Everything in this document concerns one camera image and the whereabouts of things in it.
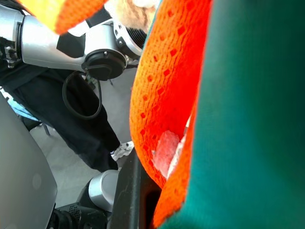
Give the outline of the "blue chair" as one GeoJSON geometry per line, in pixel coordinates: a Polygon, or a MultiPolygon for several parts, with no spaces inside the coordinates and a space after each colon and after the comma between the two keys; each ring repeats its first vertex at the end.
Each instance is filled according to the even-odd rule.
{"type": "Polygon", "coordinates": [[[6,97],[6,100],[29,132],[38,126],[42,126],[46,135],[50,136],[50,132],[45,123],[34,117],[26,108],[13,100],[13,98],[6,97]]]}

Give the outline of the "black table edge frame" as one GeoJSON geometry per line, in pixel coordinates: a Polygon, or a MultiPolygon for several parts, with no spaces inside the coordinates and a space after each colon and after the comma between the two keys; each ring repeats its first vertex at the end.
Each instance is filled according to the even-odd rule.
{"type": "Polygon", "coordinates": [[[107,229],[155,229],[153,216],[160,187],[147,175],[133,150],[119,172],[107,229]]]}

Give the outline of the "beige fluffy plush pendant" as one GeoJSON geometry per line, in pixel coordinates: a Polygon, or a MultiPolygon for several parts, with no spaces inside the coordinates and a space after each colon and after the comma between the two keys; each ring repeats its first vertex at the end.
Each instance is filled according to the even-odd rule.
{"type": "Polygon", "coordinates": [[[108,0],[104,8],[123,26],[148,33],[161,0],[108,0]]]}

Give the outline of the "silver robot torso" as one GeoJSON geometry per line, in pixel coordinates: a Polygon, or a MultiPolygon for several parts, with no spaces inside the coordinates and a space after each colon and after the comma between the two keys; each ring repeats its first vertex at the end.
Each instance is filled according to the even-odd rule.
{"type": "Polygon", "coordinates": [[[0,229],[46,229],[56,196],[45,155],[0,93],[0,229]]]}

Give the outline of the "person in black trousers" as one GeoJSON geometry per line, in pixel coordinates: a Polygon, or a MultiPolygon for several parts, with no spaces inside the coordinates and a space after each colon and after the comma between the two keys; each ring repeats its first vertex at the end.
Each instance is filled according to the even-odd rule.
{"type": "Polygon", "coordinates": [[[0,86],[37,119],[53,127],[68,147],[90,168],[104,172],[118,169],[111,153],[120,141],[110,126],[105,108],[84,120],[73,115],[62,98],[63,83],[72,71],[50,69],[18,62],[10,69],[0,37],[0,86]]]}

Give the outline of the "silver and black robot leg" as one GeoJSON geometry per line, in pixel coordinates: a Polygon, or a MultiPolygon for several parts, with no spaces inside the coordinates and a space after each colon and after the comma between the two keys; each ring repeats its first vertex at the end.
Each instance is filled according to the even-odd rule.
{"type": "Polygon", "coordinates": [[[118,175],[118,170],[107,170],[93,177],[75,203],[53,209],[47,229],[107,229],[118,175]]]}

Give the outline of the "white sneaker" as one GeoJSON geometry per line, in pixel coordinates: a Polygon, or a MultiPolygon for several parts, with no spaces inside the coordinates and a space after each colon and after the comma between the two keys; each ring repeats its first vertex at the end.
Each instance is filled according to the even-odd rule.
{"type": "Polygon", "coordinates": [[[133,149],[134,149],[133,141],[121,143],[116,150],[111,152],[111,156],[114,161],[117,161],[118,159],[122,158],[123,156],[128,156],[132,152],[133,149]]]}

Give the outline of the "orange mesh fabric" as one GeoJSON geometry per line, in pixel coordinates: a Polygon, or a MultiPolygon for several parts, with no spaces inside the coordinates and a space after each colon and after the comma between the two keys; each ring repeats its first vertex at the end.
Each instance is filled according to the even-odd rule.
{"type": "MultiPolygon", "coordinates": [[[[57,34],[108,0],[19,0],[57,34]]],[[[155,229],[305,229],[305,0],[161,0],[130,131],[155,229]]]]}

